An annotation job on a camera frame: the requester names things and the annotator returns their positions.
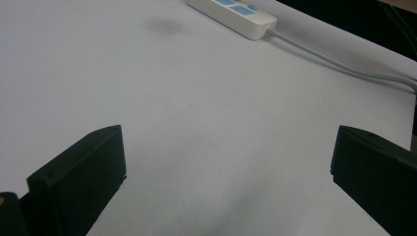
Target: white table surface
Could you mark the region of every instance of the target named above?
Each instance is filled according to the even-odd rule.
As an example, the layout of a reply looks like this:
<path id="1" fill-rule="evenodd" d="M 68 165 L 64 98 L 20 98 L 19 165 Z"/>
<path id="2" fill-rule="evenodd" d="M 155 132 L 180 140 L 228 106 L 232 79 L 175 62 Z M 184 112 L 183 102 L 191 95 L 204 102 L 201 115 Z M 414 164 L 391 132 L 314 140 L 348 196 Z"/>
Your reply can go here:
<path id="1" fill-rule="evenodd" d="M 290 38 L 358 69 L 416 63 L 286 6 Z M 128 178 L 89 236 L 387 235 L 332 182 L 339 125 L 410 148 L 411 89 L 357 79 L 183 0 L 0 0 L 0 192 L 121 124 Z"/>

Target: blue switch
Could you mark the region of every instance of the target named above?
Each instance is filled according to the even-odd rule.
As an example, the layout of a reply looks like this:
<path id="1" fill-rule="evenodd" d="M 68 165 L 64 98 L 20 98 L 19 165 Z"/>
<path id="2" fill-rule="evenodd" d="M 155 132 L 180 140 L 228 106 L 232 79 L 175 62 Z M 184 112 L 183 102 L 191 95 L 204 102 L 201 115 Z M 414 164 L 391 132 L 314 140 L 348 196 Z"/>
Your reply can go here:
<path id="1" fill-rule="evenodd" d="M 257 8 L 257 6 L 255 6 L 255 5 L 248 5 L 248 8 L 249 9 L 251 9 L 251 10 L 253 10 L 253 11 L 258 11 L 258 8 Z"/>
<path id="2" fill-rule="evenodd" d="M 244 8 L 242 6 L 235 6 L 235 7 L 231 7 L 231 9 L 235 10 L 236 12 L 244 15 L 244 16 L 248 16 L 251 14 L 254 14 L 254 12 L 252 12 L 251 10 Z"/>
<path id="3" fill-rule="evenodd" d="M 223 5 L 232 5 L 235 4 L 232 0 L 215 0 Z"/>

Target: white power strip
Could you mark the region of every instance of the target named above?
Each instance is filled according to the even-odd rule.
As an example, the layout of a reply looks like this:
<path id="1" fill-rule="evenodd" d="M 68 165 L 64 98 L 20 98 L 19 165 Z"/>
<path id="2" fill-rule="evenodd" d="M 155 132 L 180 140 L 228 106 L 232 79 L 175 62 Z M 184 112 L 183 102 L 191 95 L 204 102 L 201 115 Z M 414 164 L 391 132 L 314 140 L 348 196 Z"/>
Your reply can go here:
<path id="1" fill-rule="evenodd" d="M 187 0 L 187 4 L 252 40 L 263 38 L 276 24 L 276 17 L 240 0 Z"/>

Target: power strip switch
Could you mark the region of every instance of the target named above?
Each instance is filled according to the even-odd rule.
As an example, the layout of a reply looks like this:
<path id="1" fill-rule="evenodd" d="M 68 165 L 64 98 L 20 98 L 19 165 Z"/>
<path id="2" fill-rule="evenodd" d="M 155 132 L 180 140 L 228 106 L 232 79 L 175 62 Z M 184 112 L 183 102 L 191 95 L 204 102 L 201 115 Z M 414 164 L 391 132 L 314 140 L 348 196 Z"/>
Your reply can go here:
<path id="1" fill-rule="evenodd" d="M 263 38 L 276 25 L 276 17 L 240 0 L 187 0 L 187 4 L 252 40 Z"/>

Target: dark object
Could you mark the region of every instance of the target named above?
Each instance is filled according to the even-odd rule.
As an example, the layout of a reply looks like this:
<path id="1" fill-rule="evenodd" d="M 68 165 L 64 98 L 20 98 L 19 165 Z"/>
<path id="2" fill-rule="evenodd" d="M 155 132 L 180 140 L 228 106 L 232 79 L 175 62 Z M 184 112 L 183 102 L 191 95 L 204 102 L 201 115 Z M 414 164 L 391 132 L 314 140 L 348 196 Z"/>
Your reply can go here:
<path id="1" fill-rule="evenodd" d="M 0 235 L 85 236 L 125 178 L 121 127 L 92 132 L 31 174 L 19 203 L 0 194 Z"/>
<path id="2" fill-rule="evenodd" d="M 372 133 L 340 126 L 331 174 L 390 235 L 416 235 L 416 154 Z"/>
<path id="3" fill-rule="evenodd" d="M 417 15 L 377 0 L 277 0 L 417 60 Z"/>

